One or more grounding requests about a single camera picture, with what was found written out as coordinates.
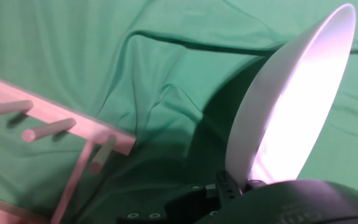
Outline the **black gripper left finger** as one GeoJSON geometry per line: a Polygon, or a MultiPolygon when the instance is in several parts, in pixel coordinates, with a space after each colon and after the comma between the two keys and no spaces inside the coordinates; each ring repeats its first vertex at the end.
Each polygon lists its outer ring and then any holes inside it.
{"type": "Polygon", "coordinates": [[[197,223],[215,215],[223,206],[242,195],[232,177],[224,170],[216,173],[213,184],[190,184],[149,196],[116,217],[118,224],[197,223]]]}

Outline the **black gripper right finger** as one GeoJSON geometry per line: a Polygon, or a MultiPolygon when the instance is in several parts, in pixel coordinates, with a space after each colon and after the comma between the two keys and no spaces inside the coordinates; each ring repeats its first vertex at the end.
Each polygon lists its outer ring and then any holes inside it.
{"type": "Polygon", "coordinates": [[[248,180],[246,183],[247,189],[257,189],[266,186],[267,184],[262,180],[248,180]]]}

